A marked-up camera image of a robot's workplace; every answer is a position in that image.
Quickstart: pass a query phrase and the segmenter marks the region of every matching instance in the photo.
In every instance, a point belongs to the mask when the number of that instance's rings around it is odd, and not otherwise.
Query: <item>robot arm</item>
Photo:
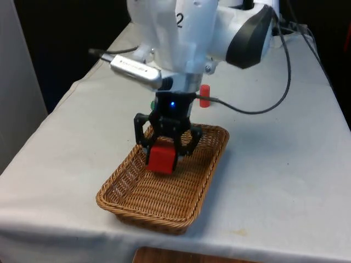
[[[216,61],[240,68],[259,63],[268,49],[272,19],[279,0],[255,0],[251,10],[218,6],[215,0],[127,0],[128,11],[142,43],[132,59],[116,55],[111,69],[145,84],[156,92],[155,108],[134,119],[137,144],[146,151],[146,165],[157,138],[171,138],[179,157],[191,155],[202,131],[190,123],[190,112],[202,75],[213,74]],[[150,53],[154,61],[145,64]],[[145,138],[149,121],[154,133]],[[193,139],[182,145],[189,130]]]

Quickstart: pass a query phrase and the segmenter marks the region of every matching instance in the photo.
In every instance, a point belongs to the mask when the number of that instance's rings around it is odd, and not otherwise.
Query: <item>red block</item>
[[[210,96],[210,86],[209,85],[201,85],[200,87],[200,96],[209,97]],[[207,108],[211,105],[211,102],[208,100],[200,99],[200,107]]]
[[[176,150],[173,143],[160,141],[156,142],[150,151],[149,164],[146,167],[149,171],[171,174],[176,157]]]

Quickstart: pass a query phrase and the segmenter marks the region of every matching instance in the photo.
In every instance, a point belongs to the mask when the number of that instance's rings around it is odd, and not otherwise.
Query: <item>tablecloth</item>
[[[130,24],[111,49],[138,43]],[[351,134],[303,39],[288,48],[291,91],[276,110],[247,116],[195,103],[191,120],[224,127],[230,140],[183,236],[124,225],[95,203],[135,145],[135,114],[150,112],[154,97],[98,62],[0,176],[2,262],[131,262],[145,245],[261,262],[351,262]],[[271,48],[259,65],[221,63],[203,82],[212,96],[260,110],[286,80],[284,50]]]

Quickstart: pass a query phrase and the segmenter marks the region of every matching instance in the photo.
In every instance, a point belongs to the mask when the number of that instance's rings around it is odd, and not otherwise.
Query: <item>number 2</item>
[[[182,28],[183,26],[182,26],[180,23],[183,22],[183,20],[184,20],[184,15],[183,15],[182,13],[178,13],[178,14],[177,14],[177,18],[179,18],[179,20],[178,20],[178,22],[177,22],[177,26],[178,26],[179,28]]]

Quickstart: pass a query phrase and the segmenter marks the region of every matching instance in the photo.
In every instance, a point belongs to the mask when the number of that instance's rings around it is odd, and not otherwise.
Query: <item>wicker basket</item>
[[[185,233],[201,211],[229,139],[221,127],[201,128],[203,137],[193,155],[179,161],[172,175],[147,171],[145,153],[141,146],[135,146],[103,184],[97,204],[128,224],[174,235]],[[149,128],[145,135],[151,134]],[[182,143],[190,139],[190,133],[185,133]]]

